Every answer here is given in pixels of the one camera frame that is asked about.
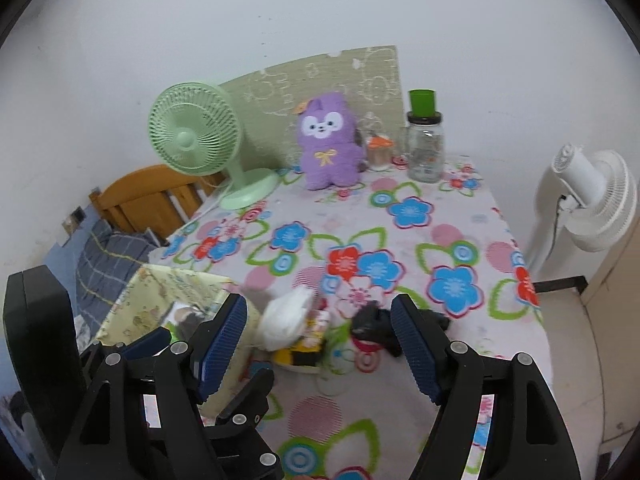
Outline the green patterned board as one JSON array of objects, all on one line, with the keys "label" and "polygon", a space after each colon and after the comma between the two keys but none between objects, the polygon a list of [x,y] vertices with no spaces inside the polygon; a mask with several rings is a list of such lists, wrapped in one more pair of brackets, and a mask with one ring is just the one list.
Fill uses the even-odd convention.
[{"label": "green patterned board", "polygon": [[365,47],[273,65],[224,82],[243,125],[245,169],[298,163],[297,112],[313,98],[340,92],[357,132],[396,136],[405,123],[397,49]]}]

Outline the cotton swab jar orange lid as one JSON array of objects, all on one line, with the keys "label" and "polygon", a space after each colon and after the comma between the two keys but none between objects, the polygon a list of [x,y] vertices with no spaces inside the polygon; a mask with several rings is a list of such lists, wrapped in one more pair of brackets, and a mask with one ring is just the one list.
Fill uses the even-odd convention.
[{"label": "cotton swab jar orange lid", "polygon": [[394,142],[388,136],[368,136],[367,164],[373,171],[384,171],[392,164]]}]

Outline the yellow cartoon tissue pack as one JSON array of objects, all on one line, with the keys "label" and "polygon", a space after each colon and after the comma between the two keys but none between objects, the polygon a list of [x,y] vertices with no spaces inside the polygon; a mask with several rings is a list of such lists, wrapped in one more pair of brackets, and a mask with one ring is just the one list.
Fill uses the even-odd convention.
[{"label": "yellow cartoon tissue pack", "polygon": [[313,310],[307,316],[302,336],[288,348],[273,352],[271,362],[292,372],[319,374],[330,325],[331,315],[327,310]]}]

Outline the grey plaid pillow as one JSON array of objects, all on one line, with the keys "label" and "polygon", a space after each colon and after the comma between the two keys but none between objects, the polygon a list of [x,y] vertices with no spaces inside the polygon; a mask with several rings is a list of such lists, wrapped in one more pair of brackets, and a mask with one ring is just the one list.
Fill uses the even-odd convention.
[{"label": "grey plaid pillow", "polygon": [[103,219],[88,232],[76,264],[75,304],[91,338],[154,248],[145,234],[120,232]]}]

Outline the purple plush toy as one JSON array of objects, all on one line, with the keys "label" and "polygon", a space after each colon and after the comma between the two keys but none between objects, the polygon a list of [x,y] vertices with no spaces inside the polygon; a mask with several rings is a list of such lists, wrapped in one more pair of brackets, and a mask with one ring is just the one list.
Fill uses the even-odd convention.
[{"label": "purple plush toy", "polygon": [[364,151],[356,140],[357,121],[342,92],[310,99],[297,114],[299,167],[309,191],[350,188],[360,180]]}]

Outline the beige door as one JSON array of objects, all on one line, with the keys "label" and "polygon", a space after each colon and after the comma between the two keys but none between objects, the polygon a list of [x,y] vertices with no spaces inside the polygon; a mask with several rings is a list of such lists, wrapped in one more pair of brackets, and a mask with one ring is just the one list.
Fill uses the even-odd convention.
[{"label": "beige door", "polygon": [[582,294],[603,389],[600,452],[624,446],[639,423],[639,234]]}]

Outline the green desk fan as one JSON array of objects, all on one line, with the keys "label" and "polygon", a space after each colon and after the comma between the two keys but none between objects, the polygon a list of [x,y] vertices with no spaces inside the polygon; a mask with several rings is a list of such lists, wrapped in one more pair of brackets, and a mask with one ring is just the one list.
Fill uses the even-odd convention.
[{"label": "green desk fan", "polygon": [[165,89],[151,107],[148,133],[157,156],[180,174],[225,172],[230,186],[219,200],[225,210],[253,206],[279,184],[271,169],[242,167],[242,122],[230,96],[218,86],[193,81]]}]

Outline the wall socket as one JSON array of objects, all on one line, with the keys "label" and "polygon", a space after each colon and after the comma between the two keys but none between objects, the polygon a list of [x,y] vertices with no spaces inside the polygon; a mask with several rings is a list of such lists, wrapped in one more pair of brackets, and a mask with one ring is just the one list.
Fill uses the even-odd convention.
[{"label": "wall socket", "polygon": [[85,218],[86,218],[86,214],[85,211],[80,208],[77,207],[71,214],[70,214],[70,218],[72,218],[77,224],[81,224]]}]

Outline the black plastic bag bundle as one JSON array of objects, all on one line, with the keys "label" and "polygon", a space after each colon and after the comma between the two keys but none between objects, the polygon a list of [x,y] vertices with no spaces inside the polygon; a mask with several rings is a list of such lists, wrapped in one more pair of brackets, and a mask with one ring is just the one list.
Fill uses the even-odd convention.
[{"label": "black plastic bag bundle", "polygon": [[[353,318],[350,334],[358,341],[380,344],[394,358],[404,356],[390,322],[390,307],[381,308],[377,304],[367,304]],[[448,330],[450,319],[445,316],[442,328]]]}]

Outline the grey sock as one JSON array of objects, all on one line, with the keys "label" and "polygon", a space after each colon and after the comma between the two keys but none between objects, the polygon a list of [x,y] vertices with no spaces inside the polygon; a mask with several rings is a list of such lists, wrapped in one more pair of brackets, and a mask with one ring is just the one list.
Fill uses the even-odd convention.
[{"label": "grey sock", "polygon": [[202,323],[213,318],[209,312],[196,307],[182,307],[174,313],[174,335],[177,340],[188,341]]}]

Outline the white standing fan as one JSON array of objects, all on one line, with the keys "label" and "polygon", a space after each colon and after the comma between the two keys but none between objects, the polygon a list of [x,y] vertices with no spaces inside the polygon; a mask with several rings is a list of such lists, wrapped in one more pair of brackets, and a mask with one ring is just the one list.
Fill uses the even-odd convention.
[{"label": "white standing fan", "polygon": [[550,170],[562,192],[552,203],[544,238],[526,249],[531,274],[548,261],[562,232],[583,252],[605,252],[627,233],[637,211],[636,180],[616,151],[588,155],[567,143],[553,157]]}]

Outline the glass jar with green cup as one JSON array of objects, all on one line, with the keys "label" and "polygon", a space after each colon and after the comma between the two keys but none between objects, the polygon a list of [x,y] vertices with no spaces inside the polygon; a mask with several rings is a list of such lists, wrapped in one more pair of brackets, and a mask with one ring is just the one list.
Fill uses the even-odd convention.
[{"label": "glass jar with green cup", "polygon": [[445,136],[442,114],[436,106],[436,92],[431,89],[409,91],[410,110],[402,132],[402,156],[408,175],[424,183],[437,183],[445,165]]}]

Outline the white tissue stack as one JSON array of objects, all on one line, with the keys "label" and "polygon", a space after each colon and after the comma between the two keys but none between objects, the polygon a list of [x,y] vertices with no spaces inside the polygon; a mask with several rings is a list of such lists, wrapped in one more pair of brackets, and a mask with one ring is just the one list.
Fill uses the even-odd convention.
[{"label": "white tissue stack", "polygon": [[256,346],[267,352],[288,348],[303,335],[309,313],[316,303],[316,291],[298,285],[274,298],[265,308],[257,327]]}]

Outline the floral tablecloth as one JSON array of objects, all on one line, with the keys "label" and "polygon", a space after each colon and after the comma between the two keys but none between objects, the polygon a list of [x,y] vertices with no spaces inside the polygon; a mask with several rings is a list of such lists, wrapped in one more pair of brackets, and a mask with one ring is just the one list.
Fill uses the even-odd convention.
[{"label": "floral tablecloth", "polygon": [[436,406],[404,359],[352,338],[371,302],[406,294],[482,356],[527,352],[551,374],[524,257],[471,159],[450,156],[434,184],[411,180],[402,159],[349,188],[308,190],[295,167],[280,177],[253,207],[209,209],[152,260],[230,278],[258,308],[299,285],[316,291],[331,318],[320,370],[277,368],[260,427],[286,478],[405,479],[418,460]]}]

